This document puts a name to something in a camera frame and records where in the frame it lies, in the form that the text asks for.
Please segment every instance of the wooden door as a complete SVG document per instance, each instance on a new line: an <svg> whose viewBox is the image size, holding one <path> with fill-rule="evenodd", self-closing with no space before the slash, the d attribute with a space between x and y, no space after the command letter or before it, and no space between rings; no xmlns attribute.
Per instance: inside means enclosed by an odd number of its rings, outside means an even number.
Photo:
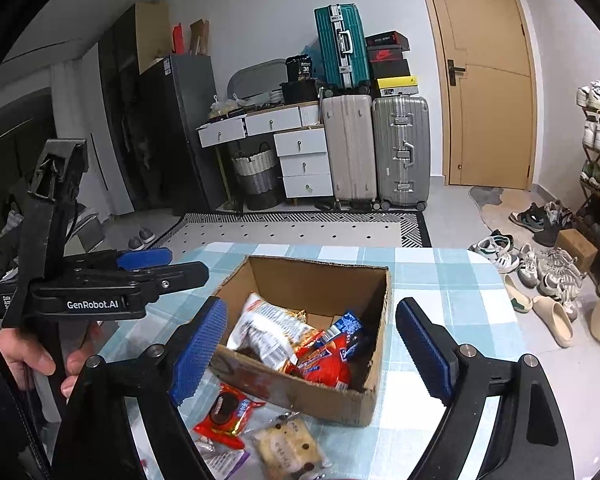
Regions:
<svg viewBox="0 0 600 480"><path fill-rule="evenodd" d="M448 181L525 189L535 152L535 103L518 1L433 4L446 68L441 84L448 88Z"/></svg>

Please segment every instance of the suitcase handle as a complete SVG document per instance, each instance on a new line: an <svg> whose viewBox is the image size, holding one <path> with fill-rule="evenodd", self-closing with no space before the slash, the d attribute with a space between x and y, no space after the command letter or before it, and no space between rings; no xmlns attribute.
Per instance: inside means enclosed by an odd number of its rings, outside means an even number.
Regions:
<svg viewBox="0 0 600 480"><path fill-rule="evenodd" d="M340 45L340 51L343 54L353 54L353 42L351 41L350 30L339 30L338 31L338 44Z"/></svg>

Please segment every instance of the open cardboard box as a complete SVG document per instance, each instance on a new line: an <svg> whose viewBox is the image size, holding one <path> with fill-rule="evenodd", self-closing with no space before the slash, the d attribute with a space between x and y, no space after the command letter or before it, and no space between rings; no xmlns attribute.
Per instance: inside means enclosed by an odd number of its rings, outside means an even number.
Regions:
<svg viewBox="0 0 600 480"><path fill-rule="evenodd" d="M336 390L267 368L225 344L251 292L269 303L305 310L307 323L327 329L336 316L354 312L375 341L351 363L349 390ZM389 270L269 256L249 256L218 287L228 309L227 329L210 367L221 381L284 408L348 424L368 426L373 418L382 364L386 308L391 301Z"/></svg>

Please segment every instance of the teal suitcase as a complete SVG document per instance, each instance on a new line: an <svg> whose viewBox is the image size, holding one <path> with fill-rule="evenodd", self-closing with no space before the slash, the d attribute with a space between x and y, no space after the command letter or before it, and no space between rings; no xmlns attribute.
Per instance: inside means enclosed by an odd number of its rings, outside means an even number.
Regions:
<svg viewBox="0 0 600 480"><path fill-rule="evenodd" d="M359 87L368 93L371 78L365 33L355 4L321 7L314 13L327 83L341 89Z"/></svg>

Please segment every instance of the human hand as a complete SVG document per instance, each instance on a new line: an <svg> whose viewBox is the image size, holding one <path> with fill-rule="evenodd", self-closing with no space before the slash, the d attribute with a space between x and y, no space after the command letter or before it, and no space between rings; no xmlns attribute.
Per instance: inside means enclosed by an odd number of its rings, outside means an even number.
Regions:
<svg viewBox="0 0 600 480"><path fill-rule="evenodd" d="M83 345L68 355L66 360L67 378L61 385L62 394L65 397L68 398L71 395L84 362L94 354L94 342L101 336L100 326L97 323L91 323ZM0 352L21 390L25 390L27 387L27 366L46 376L50 376L56 371L56 364L49 352L35 336L19 328L0 330Z"/></svg>

